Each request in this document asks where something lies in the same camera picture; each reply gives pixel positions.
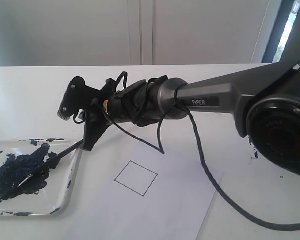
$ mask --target white plastic tray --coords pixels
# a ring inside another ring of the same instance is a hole
[[[5,171],[12,171],[12,173],[22,171],[27,165],[33,163],[31,158],[28,158],[28,161],[23,160],[27,158],[25,155],[31,155],[41,148],[43,144],[45,147],[47,147],[47,144],[50,145],[48,155],[42,160],[45,162],[49,155],[53,157],[51,154],[59,154],[75,143],[75,140],[64,140],[61,138],[0,141],[0,186],[4,186],[5,180],[9,181],[9,176],[13,175],[7,174]],[[77,149],[61,159],[55,169],[50,169],[48,178],[44,179],[45,177],[42,177],[33,182],[34,184],[30,180],[29,185],[24,188],[24,194],[3,200],[0,203],[0,216],[47,216],[56,214],[64,209],[70,200],[69,190],[74,183],[76,166],[80,157],[81,150]],[[8,159],[12,161],[12,167],[7,165]]]

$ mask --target sheet of paper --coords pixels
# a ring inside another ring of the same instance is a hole
[[[66,239],[195,240],[214,193],[199,159],[138,143]]]

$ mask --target white table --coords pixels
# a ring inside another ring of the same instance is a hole
[[[129,73],[128,85],[142,79],[168,75],[188,83],[222,76],[259,64],[189,66],[87,66],[0,67],[0,140],[33,138],[82,139],[84,126],[63,121],[57,111],[70,80],[85,79],[100,89],[107,78]],[[240,206],[263,220],[289,224],[300,222],[300,176],[272,164],[259,155],[248,138],[240,138],[230,114],[193,114],[209,166],[224,172],[221,187]],[[122,125],[134,134],[156,143],[156,125],[138,128]],[[0,218],[0,239],[63,239],[78,213],[92,208],[94,200],[121,156],[135,140],[110,127],[92,152],[82,154],[68,208],[52,217]],[[190,120],[167,120],[162,125],[167,149],[197,158],[198,149]],[[300,239],[299,232],[262,228],[238,214],[218,194],[214,196],[198,239]]]

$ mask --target drawn square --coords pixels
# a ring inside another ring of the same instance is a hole
[[[130,161],[114,181],[144,197],[157,176],[157,173]]]

